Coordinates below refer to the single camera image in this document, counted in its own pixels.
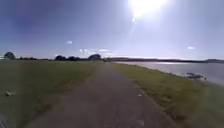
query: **sky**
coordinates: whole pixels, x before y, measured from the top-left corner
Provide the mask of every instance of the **sky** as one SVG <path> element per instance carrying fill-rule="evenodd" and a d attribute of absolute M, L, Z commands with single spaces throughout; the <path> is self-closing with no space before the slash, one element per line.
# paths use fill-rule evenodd
<path fill-rule="evenodd" d="M 0 0 L 0 55 L 224 59 L 223 0 L 133 1 Z"/>

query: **water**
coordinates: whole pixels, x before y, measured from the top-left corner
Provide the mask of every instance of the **water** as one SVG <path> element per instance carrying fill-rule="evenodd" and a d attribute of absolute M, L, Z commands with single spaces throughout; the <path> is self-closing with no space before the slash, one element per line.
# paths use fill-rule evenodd
<path fill-rule="evenodd" d="M 184 76 L 186 73 L 203 75 L 207 80 L 224 86 L 224 64 L 214 63 L 166 63 L 166 62 L 119 62 Z"/>

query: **grassy field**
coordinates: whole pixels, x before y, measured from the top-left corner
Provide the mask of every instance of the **grassy field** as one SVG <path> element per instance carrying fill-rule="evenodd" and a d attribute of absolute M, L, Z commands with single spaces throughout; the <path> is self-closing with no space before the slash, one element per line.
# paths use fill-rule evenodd
<path fill-rule="evenodd" d="M 198 112 L 205 93 L 202 82 L 138 66 L 116 64 L 116 68 L 132 78 L 177 124 L 187 127 L 193 123 L 189 119 Z"/>
<path fill-rule="evenodd" d="M 224 88 L 207 83 L 204 97 L 189 120 L 192 128 L 224 128 Z"/>
<path fill-rule="evenodd" d="M 0 61 L 0 114 L 22 127 L 94 73 L 98 62 Z M 5 91 L 13 93 L 5 97 Z"/>

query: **grass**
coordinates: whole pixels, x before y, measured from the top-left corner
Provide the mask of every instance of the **grass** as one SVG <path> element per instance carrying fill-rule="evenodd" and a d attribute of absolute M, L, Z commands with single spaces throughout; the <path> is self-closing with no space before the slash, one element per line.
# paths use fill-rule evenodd
<path fill-rule="evenodd" d="M 192 128 L 222 128 L 224 126 L 224 88 L 207 83 L 200 107 L 189 120 Z"/>
<path fill-rule="evenodd" d="M 132 78 L 179 126 L 193 125 L 190 119 L 201 109 L 204 83 L 139 66 L 116 64 L 116 68 Z"/>
<path fill-rule="evenodd" d="M 23 127 L 92 75 L 98 62 L 0 61 L 0 114 Z M 15 93 L 5 97 L 6 90 Z"/>

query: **dirt path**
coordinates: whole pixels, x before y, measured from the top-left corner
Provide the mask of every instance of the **dirt path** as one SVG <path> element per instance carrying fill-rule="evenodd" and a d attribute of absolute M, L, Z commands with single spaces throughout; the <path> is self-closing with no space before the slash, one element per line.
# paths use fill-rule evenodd
<path fill-rule="evenodd" d="M 174 128 L 159 107 L 111 64 L 27 128 Z"/>

